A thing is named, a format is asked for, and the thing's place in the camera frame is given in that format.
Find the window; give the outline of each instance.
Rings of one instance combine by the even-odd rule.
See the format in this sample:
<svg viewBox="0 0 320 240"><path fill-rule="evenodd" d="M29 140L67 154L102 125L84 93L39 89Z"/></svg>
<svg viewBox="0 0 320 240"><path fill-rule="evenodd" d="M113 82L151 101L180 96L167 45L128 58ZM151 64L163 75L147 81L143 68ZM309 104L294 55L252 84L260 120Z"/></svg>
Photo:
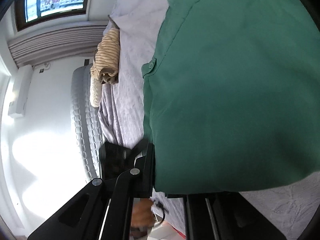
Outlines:
<svg viewBox="0 0 320 240"><path fill-rule="evenodd" d="M18 31L58 17L85 14L88 0L16 0Z"/></svg>

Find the curtain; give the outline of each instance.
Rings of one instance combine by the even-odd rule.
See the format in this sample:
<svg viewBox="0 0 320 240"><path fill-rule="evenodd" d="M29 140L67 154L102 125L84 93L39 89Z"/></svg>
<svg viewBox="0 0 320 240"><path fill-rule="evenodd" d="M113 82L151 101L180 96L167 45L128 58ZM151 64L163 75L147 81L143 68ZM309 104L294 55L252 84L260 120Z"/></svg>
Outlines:
<svg viewBox="0 0 320 240"><path fill-rule="evenodd" d="M79 22L28 33L8 42L18 67L67 56L93 56L107 21Z"/></svg>

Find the brown window frame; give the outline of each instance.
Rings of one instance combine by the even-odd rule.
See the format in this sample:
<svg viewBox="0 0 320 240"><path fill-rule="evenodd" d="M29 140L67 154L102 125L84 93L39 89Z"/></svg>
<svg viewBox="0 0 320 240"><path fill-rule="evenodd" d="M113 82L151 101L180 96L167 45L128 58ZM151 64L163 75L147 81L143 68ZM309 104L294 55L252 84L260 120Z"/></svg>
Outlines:
<svg viewBox="0 0 320 240"><path fill-rule="evenodd" d="M49 14L46 16L38 17L37 19L32 20L30 22L26 22L25 0L15 0L14 11L15 11L15 20L16 20L17 30L21 31L25 28L36 25L38 23L50 21L57 18L86 14L87 5L88 5L88 0L84 0L82 9L73 9L65 12L57 12L57 13Z"/></svg>

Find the white air conditioner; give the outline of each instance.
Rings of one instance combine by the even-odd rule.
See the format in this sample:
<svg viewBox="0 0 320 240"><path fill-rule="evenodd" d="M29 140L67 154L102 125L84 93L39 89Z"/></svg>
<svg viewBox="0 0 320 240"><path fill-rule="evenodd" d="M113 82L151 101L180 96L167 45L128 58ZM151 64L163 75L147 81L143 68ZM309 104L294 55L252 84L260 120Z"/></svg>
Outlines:
<svg viewBox="0 0 320 240"><path fill-rule="evenodd" d="M32 79L32 66L20 67L13 83L13 101L10 103L8 115L12 118L24 117L28 91Z"/></svg>

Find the green fabric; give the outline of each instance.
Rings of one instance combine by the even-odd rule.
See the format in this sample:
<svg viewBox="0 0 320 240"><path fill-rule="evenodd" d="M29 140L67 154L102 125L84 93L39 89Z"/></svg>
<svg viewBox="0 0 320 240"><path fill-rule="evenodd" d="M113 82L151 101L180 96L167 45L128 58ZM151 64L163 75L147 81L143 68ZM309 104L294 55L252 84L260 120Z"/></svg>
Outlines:
<svg viewBox="0 0 320 240"><path fill-rule="evenodd" d="M143 65L155 189L259 190L320 170L320 33L299 0L168 0Z"/></svg>

